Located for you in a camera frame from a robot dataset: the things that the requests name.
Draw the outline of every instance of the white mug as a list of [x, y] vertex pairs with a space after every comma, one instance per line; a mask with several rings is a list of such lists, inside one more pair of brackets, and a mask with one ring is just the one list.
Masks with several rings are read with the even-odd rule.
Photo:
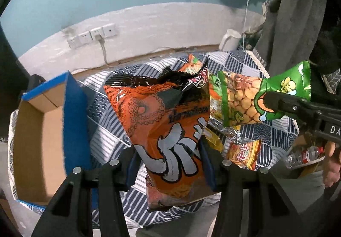
[[238, 48], [239, 40], [241, 39], [241, 34], [233, 29], [228, 29], [223, 39], [220, 42], [220, 51], [231, 51]]

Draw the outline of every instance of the green snack bag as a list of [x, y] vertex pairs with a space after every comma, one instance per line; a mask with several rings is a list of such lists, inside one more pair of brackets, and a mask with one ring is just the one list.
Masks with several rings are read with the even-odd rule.
[[284, 116], [264, 105], [268, 91], [310, 100], [310, 64], [302, 61], [280, 75], [264, 79], [220, 71], [217, 76], [209, 75], [209, 84], [211, 117], [224, 127], [264, 122]]

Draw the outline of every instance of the blue cardboard box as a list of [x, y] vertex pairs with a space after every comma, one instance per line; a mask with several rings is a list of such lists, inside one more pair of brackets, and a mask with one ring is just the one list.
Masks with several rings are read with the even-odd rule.
[[74, 167], [91, 169], [87, 100], [66, 72], [26, 93], [13, 137], [16, 198], [46, 206]]

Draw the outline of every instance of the bedsheet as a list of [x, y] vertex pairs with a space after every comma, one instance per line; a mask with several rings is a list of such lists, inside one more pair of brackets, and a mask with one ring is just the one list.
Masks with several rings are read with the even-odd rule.
[[[238, 50], [231, 52], [178, 52], [165, 57], [153, 58], [148, 62], [118, 65], [115, 68], [103, 70], [79, 81], [78, 83], [88, 98], [88, 134], [93, 168], [100, 167], [111, 159], [117, 158], [124, 148], [131, 146], [131, 142], [104, 92], [104, 82], [117, 73], [158, 77], [166, 67], [171, 70], [180, 69], [188, 62], [189, 53], [192, 53], [202, 62], [207, 61], [209, 70], [214, 74], [220, 70], [225, 70], [252, 77], [268, 77], [268, 73], [252, 52]], [[9, 176], [15, 199], [12, 140], [16, 113], [16, 111], [12, 113], [9, 130]], [[296, 121], [284, 116], [281, 119], [266, 121], [265, 123], [243, 125], [240, 132], [245, 138], [251, 140], [262, 139], [261, 151], [256, 164], [256, 169], [258, 169], [260, 167], [271, 168], [283, 157], [298, 136], [299, 131]], [[222, 135], [220, 135], [220, 138], [224, 144], [224, 156], [229, 149], [230, 142]], [[121, 192], [122, 206], [128, 228], [178, 219], [186, 213], [196, 212], [220, 200], [219, 193], [189, 206], [172, 207], [167, 212], [155, 211], [149, 213], [147, 211], [146, 174], [146, 168], [142, 165], [132, 188], [128, 192]], [[40, 214], [44, 211], [41, 207], [22, 204]], [[99, 228], [100, 221], [96, 207], [92, 209], [92, 222], [93, 228]]]

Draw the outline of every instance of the gray cloth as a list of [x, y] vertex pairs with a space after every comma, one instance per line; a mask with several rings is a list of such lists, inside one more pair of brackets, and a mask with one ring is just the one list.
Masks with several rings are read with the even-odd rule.
[[255, 47], [270, 76], [307, 60], [318, 38], [327, 0], [271, 0]]
[[[284, 162], [279, 161], [275, 166], [276, 174], [286, 173]], [[329, 203], [323, 199], [324, 185], [322, 182], [322, 172], [315, 172], [298, 179], [280, 179], [279, 184], [286, 192], [290, 201], [299, 212], [302, 219], [302, 226], [312, 235], [317, 236], [323, 227], [324, 218], [327, 217]], [[241, 223], [241, 237], [247, 236], [248, 230], [248, 190], [243, 192], [243, 219]], [[137, 237], [206, 237], [209, 227], [216, 217], [219, 203], [202, 209], [196, 213], [170, 221], [168, 223], [153, 225], [149, 228], [139, 228]]]

